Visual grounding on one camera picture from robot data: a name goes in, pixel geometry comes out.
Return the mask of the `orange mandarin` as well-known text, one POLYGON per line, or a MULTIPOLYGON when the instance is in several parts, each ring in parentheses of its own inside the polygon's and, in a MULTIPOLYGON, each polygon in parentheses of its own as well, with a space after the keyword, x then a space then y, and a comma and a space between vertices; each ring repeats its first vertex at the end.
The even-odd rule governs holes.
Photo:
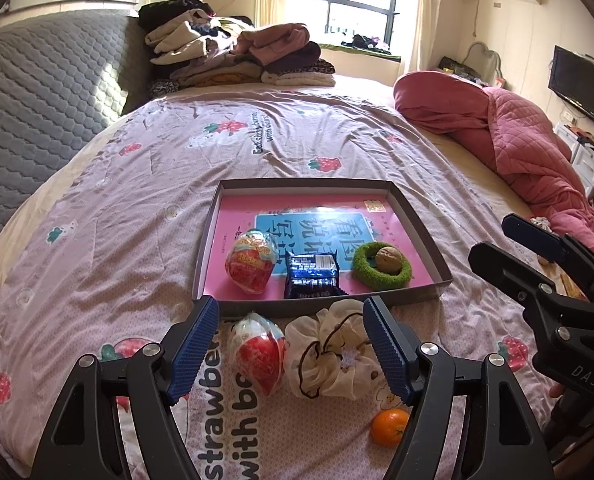
POLYGON ((409 414, 401 408, 379 412, 372 420, 370 436, 372 441, 383 448, 397 448, 407 429, 409 414))

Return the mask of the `brown walnut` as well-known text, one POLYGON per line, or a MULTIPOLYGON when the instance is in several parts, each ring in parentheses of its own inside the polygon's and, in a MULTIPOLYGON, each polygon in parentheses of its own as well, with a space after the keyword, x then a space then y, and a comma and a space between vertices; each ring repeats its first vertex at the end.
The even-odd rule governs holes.
POLYGON ((374 256, 375 268, 382 273, 397 275, 403 269, 403 255, 393 246, 379 248, 374 256))

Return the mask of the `blue snack packet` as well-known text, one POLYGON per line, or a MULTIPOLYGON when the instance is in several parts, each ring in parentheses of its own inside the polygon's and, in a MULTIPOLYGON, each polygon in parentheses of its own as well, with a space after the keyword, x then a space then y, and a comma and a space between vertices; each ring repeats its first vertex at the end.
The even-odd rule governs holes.
POLYGON ((285 255, 285 299, 347 296, 340 287, 340 270, 335 252, 285 255))

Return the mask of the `pink quilted blanket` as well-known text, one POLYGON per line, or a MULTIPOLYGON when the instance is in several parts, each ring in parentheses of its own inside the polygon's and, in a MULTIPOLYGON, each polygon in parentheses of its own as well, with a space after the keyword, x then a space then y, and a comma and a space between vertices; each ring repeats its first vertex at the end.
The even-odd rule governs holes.
POLYGON ((594 252, 594 206, 572 164, 570 148, 546 114, 516 93, 431 70, 393 85, 398 112, 416 127, 446 134, 475 155, 558 234, 594 252))

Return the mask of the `white drawer cabinet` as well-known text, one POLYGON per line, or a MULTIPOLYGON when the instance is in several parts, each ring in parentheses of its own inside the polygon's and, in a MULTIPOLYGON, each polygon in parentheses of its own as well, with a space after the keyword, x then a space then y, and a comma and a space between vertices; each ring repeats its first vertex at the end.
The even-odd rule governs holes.
POLYGON ((587 198, 594 196, 594 143, 588 136, 581 136, 570 126, 558 122, 554 132, 568 145, 572 152, 570 163, 582 180, 587 198))

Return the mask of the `strawberry print bed sheet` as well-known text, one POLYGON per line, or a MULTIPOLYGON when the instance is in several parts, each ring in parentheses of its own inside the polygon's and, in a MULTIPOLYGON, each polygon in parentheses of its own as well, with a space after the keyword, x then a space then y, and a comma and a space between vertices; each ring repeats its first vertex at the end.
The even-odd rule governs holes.
POLYGON ((518 258, 501 220, 527 214, 468 151, 408 124, 382 84, 261 84, 191 90, 146 104, 93 140, 0 236, 0 454, 26 476, 76 359, 133 352, 192 305, 201 234, 220 182, 359 178, 396 184, 452 274, 436 300, 396 309, 419 338, 460 358, 506 356, 536 419, 550 382, 532 366, 522 310, 475 276, 489 240, 518 258))

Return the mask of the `wrapped toy egg in tray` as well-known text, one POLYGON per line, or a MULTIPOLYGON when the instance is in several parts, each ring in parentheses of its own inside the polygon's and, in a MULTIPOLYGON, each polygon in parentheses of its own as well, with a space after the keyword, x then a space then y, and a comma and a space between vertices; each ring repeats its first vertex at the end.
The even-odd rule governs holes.
POLYGON ((239 235, 227 253, 224 269, 244 292, 260 295, 279 260, 279 248, 272 234, 252 229, 239 235))

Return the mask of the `grey cardboard tray box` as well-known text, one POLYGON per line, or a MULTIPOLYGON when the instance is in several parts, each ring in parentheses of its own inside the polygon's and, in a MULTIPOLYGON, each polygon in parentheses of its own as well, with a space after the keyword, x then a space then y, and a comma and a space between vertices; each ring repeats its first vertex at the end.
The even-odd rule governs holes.
MULTIPOLYGON (((282 196, 294 196, 307 194, 350 195, 365 192, 384 196, 390 201, 390 205, 395 209, 401 223, 405 226, 410 226, 412 229, 413 243, 419 249, 419 253, 426 263, 427 269, 433 272, 435 278, 434 283, 431 285, 415 287, 408 285, 404 288, 383 290, 380 295, 385 304, 390 307, 401 306, 401 304, 416 304, 417 302, 440 296, 452 281, 451 272, 445 259, 439 252, 433 237, 428 233, 424 222, 416 214, 414 208, 399 188, 393 183, 367 179, 258 178, 223 180, 218 184, 215 197, 213 197, 208 209, 204 232, 201 234, 201 241, 199 242, 192 288, 193 298, 198 299, 201 296, 208 295, 203 294, 199 290, 199 285, 203 282, 201 263, 206 257, 205 244, 211 238, 211 218, 223 194, 243 194, 246 196, 255 194, 279 194, 282 196)), ((372 289, 362 294, 347 294, 350 298, 360 300, 370 295, 372 295, 372 289)), ((259 298, 255 300, 215 299, 219 302, 221 314, 224 318, 240 318, 250 311, 256 311, 267 318, 297 318, 300 315, 317 313, 318 310, 328 307, 332 302, 329 298, 285 299, 284 291, 281 299, 274 300, 261 300, 259 298)))

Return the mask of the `cream curtain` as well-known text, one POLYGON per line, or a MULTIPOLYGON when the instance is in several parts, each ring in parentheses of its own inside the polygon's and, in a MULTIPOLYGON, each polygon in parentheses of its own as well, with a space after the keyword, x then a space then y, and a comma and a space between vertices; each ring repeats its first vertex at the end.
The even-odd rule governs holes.
POLYGON ((408 32, 404 35, 399 74, 404 75, 431 66, 441 0, 403 0, 409 9, 404 11, 408 32))

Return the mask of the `grey quilted headboard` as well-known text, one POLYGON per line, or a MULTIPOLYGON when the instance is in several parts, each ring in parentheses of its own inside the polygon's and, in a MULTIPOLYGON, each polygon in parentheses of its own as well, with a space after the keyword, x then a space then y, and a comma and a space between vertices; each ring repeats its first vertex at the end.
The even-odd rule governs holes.
POLYGON ((146 102, 144 37, 136 18, 117 10, 0 28, 0 233, 96 134, 146 102))

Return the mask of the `pile of folded clothes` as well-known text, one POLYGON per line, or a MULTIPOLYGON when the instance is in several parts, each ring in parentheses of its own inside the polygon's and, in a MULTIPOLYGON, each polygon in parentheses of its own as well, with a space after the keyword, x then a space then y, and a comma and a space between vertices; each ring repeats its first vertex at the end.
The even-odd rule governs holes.
POLYGON ((322 58, 303 23, 255 27, 222 18, 203 0, 167 0, 138 10, 152 50, 149 94, 262 82, 274 87, 333 87, 335 67, 322 58))

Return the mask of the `black wall television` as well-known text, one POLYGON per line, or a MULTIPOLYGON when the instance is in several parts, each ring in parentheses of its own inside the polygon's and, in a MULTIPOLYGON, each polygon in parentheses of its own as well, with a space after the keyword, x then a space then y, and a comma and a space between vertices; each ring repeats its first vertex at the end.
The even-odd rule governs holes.
POLYGON ((594 62, 589 58, 555 46, 548 88, 594 122, 594 62))

